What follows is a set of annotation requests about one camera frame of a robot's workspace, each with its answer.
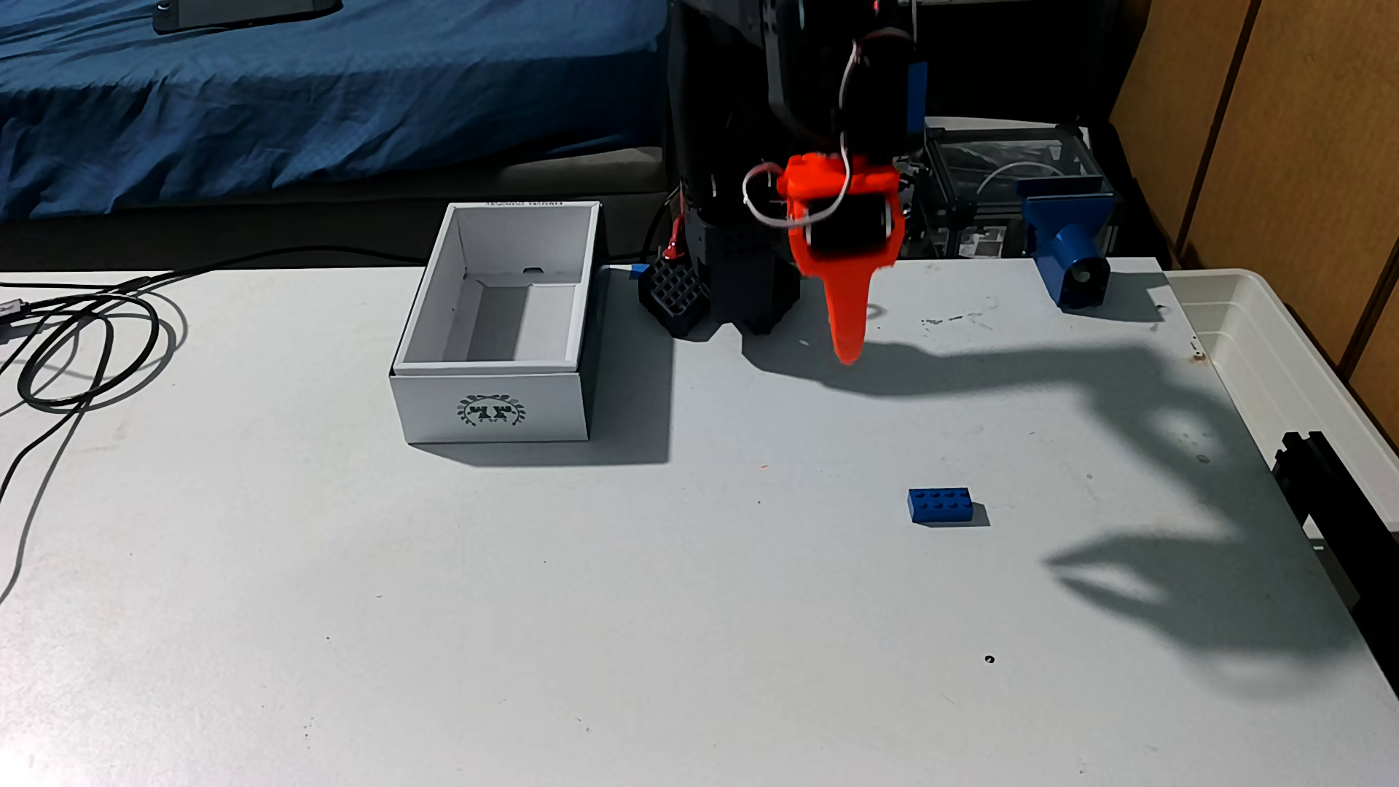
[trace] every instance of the white wire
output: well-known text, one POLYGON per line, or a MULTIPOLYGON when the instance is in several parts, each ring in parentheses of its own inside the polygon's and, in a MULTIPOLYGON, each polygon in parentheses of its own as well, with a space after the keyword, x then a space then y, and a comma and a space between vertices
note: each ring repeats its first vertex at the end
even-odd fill
POLYGON ((767 224, 768 226, 776 226, 778 229, 792 229, 795 226, 807 226, 816 224, 817 221, 824 221, 830 218, 832 212, 835 212, 835 208, 841 207, 841 200, 844 200, 845 193, 851 190, 851 179, 853 172, 851 171, 851 154, 849 150, 846 150, 845 147, 845 131, 841 131, 841 161, 845 164, 845 182, 841 183, 841 193, 835 194, 835 201, 832 201, 830 207, 827 207, 825 210, 809 212, 800 218, 774 218, 765 212, 758 211, 758 207, 753 204, 753 200, 748 197, 748 180, 751 180, 753 176, 757 175, 758 172, 774 172, 776 175, 781 175, 782 168, 778 166, 776 164, 772 164, 771 161, 764 161, 762 164, 758 164, 753 169, 748 169, 748 173, 743 176, 743 204, 748 205, 748 211, 753 212, 753 217, 758 219, 758 224, 767 224))
POLYGON ((1002 172, 1004 172, 1006 169, 1010 169, 1011 166, 1044 166, 1045 169, 1053 172, 1055 175, 1063 176, 1063 172, 1060 172, 1060 171, 1055 169, 1053 166, 1051 166, 1048 164, 1044 164, 1041 161, 1011 161, 1010 164, 1006 164, 1004 166, 1000 166, 999 169, 996 169, 990 175, 986 175, 986 179, 982 180, 979 186, 977 186, 977 193, 979 194, 981 190, 986 187, 986 183, 989 183, 996 175, 1000 175, 1002 172))
MULTIPOLYGON (((855 70, 855 63, 860 59, 860 42, 853 42, 851 45, 851 59, 845 62, 845 73, 841 74, 841 94, 835 98, 835 105, 845 109, 845 88, 851 82, 851 71, 855 70)), ((765 224, 768 226, 776 226, 778 229, 793 229, 796 226, 809 226, 817 221, 824 221, 841 207, 841 201, 845 200, 845 193, 851 190, 851 180, 855 178, 855 171, 851 168, 851 151, 845 147, 845 131, 841 131, 841 162, 845 164, 845 182, 841 183, 841 193, 835 194, 835 201, 830 204, 825 210, 818 210, 816 212, 809 212, 800 218, 774 218, 758 210, 758 205, 753 204, 753 198, 748 196, 748 180, 753 179, 758 172, 774 172, 776 175, 782 173, 782 168, 771 161, 764 161, 748 169, 748 173, 743 176, 743 204, 748 205, 748 212, 758 219, 758 224, 765 224)))

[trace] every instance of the smartphone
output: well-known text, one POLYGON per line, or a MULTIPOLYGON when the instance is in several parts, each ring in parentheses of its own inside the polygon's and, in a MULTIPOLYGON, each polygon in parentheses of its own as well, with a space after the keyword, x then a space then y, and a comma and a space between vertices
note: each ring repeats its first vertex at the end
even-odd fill
POLYGON ((151 15, 158 34, 292 22, 339 11, 340 0, 159 0, 151 15))

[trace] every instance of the bed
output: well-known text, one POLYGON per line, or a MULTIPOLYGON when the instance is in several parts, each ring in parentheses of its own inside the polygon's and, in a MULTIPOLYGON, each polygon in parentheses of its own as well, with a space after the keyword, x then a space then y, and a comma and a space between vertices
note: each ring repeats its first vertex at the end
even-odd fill
POLYGON ((148 0, 7 0, 0 221, 658 145, 665 0, 346 0, 158 36, 148 0))

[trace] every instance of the printed logo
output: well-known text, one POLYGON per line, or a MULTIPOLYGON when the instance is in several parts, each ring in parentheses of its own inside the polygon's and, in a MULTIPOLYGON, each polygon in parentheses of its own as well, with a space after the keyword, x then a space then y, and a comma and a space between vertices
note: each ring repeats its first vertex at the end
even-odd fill
POLYGON ((456 415, 471 426, 518 426, 525 421, 525 405, 504 393, 495 397, 471 396, 456 407, 456 415))

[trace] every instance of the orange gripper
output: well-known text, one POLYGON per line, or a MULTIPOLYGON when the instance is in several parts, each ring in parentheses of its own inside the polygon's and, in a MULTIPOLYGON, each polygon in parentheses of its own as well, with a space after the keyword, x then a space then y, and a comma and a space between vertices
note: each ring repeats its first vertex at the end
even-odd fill
MULTIPOLYGON (((825 310, 831 322, 831 344, 844 363, 852 363, 865 347, 865 320, 870 277, 894 264, 904 243, 904 210, 898 201, 898 169, 893 164, 870 165, 863 155, 851 161, 849 194, 884 194, 890 205, 891 231, 879 249, 855 253, 820 253, 806 240, 806 228, 788 229, 797 270, 816 275, 825 285, 825 310)), ((778 193, 788 200, 788 215, 802 218, 813 200, 835 198, 845 183, 845 164, 838 155, 806 152, 793 155, 778 178, 778 193)))

